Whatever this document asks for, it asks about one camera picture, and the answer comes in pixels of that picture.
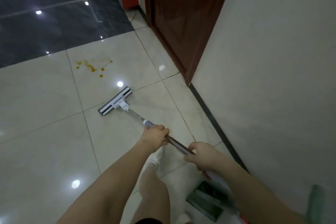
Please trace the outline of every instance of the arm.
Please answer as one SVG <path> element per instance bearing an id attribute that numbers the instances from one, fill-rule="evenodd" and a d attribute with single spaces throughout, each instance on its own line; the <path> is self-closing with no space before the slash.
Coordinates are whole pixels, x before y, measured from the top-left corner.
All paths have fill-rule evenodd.
<path id="1" fill-rule="evenodd" d="M 253 224 L 304 224 L 304 218 L 286 207 L 263 184 L 248 174 L 240 165 L 217 151 L 212 145 L 202 142 L 191 143 L 195 155 L 186 155 L 187 162 L 194 163 L 200 170 L 218 173 L 227 182 L 241 212 Z"/>
<path id="2" fill-rule="evenodd" d="M 169 129 L 145 128 L 140 140 L 104 171 L 69 207 L 57 224 L 119 223 L 148 156 L 167 144 Z"/>

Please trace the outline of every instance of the foot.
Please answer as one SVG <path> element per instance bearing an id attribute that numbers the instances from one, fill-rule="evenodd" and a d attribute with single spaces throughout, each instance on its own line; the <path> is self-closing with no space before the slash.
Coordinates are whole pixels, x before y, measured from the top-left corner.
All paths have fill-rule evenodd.
<path id="1" fill-rule="evenodd" d="M 155 168 L 160 163 L 160 158 L 162 157 L 162 147 L 160 147 L 156 152 L 149 155 L 148 159 L 145 162 L 145 165 L 143 166 L 143 169 L 145 170 L 148 165 L 153 165 Z"/>
<path id="2" fill-rule="evenodd" d="M 192 221 L 187 213 L 182 213 L 176 219 L 175 224 L 185 224 L 185 223 L 192 223 Z"/>

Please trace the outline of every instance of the person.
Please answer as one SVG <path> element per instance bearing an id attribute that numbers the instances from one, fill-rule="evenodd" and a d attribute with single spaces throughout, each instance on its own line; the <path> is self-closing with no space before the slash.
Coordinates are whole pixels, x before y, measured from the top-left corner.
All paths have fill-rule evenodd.
<path id="1" fill-rule="evenodd" d="M 139 186 L 142 201 L 131 224 L 170 224 L 168 190 L 155 173 L 161 147 L 167 144 L 164 140 L 167 134 L 169 129 L 163 125 L 146 127 L 140 140 L 76 199 L 57 224 L 119 223 L 142 169 Z M 252 224 L 305 223 L 303 217 L 287 208 L 261 182 L 212 145 L 193 142 L 189 149 L 196 153 L 184 156 L 184 160 L 194 163 L 199 170 L 211 170 L 224 178 L 241 212 Z M 192 223 L 186 214 L 178 221 Z"/>

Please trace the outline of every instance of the black shorts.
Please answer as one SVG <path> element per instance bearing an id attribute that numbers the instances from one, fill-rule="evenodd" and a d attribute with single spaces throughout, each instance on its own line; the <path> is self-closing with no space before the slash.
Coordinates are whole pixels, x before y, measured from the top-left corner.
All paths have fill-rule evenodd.
<path id="1" fill-rule="evenodd" d="M 146 218 L 146 219 L 139 220 L 136 224 L 162 224 L 162 222 L 156 219 Z"/>

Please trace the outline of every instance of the hand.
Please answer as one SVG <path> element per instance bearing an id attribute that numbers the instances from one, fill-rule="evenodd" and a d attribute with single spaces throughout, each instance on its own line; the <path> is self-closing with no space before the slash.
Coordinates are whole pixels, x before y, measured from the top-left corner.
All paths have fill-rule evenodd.
<path id="1" fill-rule="evenodd" d="M 189 150 L 196 150 L 195 155 L 185 155 L 183 159 L 194 163 L 199 171 L 216 171 L 225 162 L 231 160 L 225 154 L 218 151 L 211 144 L 203 142 L 193 142 L 188 147 Z"/>
<path id="2" fill-rule="evenodd" d="M 156 152 L 162 145 L 166 145 L 168 142 L 164 140 L 164 137 L 169 134 L 169 128 L 165 128 L 163 125 L 154 125 L 152 128 L 145 127 L 140 141 L 146 142 L 151 147 L 152 153 Z"/>

